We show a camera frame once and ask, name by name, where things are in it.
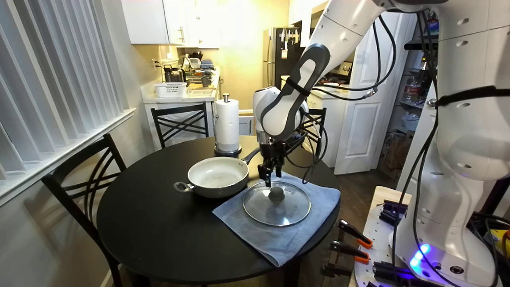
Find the black strap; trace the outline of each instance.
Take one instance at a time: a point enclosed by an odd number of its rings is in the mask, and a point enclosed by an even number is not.
[[[286,82],[291,87],[293,87],[295,90],[297,90],[300,94],[304,94],[307,97],[310,95],[310,91],[306,90],[305,88],[298,85],[296,82],[292,81],[292,79],[290,77],[287,78]]]
[[[442,96],[436,101],[436,109],[440,106],[446,106],[453,102],[486,98],[486,97],[508,97],[510,89],[497,89],[495,86],[486,86],[462,92]]]

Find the frying pan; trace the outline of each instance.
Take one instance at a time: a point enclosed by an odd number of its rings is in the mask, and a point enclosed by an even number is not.
[[[190,183],[178,181],[173,188],[179,193],[195,192],[207,198],[234,195],[248,183],[248,164],[259,151],[256,148],[243,159],[217,156],[201,160],[188,170]]]

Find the white basket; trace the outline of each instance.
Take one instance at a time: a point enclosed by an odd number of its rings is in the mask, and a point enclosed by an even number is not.
[[[180,98],[186,96],[186,83],[154,84],[159,98]]]

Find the pan handle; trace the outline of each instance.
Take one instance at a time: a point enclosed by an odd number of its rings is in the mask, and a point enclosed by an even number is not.
[[[244,158],[242,158],[241,160],[246,162],[246,164],[249,164],[251,159],[257,154],[260,152],[260,147],[257,147],[256,149],[254,149],[251,153],[249,153],[247,156],[245,156]]]
[[[175,189],[176,192],[185,194],[185,193],[192,193],[193,188],[195,188],[195,186],[191,183],[184,183],[184,182],[178,181],[173,184],[173,188]]]

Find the blue towel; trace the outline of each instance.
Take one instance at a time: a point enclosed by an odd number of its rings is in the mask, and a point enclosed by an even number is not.
[[[243,208],[246,189],[213,210],[239,237],[248,242],[275,266],[280,267],[294,257],[324,223],[340,199],[335,188],[303,184],[300,178],[282,173],[282,178],[272,177],[301,188],[312,204],[303,221],[286,227],[269,226],[252,219]]]

